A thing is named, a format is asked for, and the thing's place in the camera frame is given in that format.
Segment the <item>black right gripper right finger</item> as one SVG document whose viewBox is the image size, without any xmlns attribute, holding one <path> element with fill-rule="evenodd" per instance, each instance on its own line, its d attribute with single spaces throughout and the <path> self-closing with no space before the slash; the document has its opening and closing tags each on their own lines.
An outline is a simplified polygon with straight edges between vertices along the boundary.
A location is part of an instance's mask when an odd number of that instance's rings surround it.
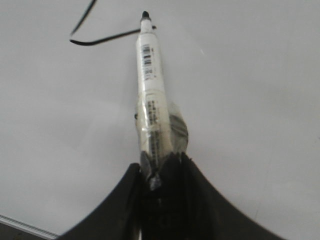
<svg viewBox="0 0 320 240">
<path fill-rule="evenodd" d="M 233 206 L 185 153 L 171 153 L 159 177 L 161 186 L 150 193 L 151 240 L 281 239 Z"/>
</svg>

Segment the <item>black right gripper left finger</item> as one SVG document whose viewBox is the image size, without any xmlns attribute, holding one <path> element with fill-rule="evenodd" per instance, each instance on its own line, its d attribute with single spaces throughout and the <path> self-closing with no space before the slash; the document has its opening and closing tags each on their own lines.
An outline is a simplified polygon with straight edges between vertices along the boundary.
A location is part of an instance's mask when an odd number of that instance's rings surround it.
<svg viewBox="0 0 320 240">
<path fill-rule="evenodd" d="M 138 240 L 140 237 L 140 165 L 132 163 L 112 192 L 60 240 Z"/>
</svg>

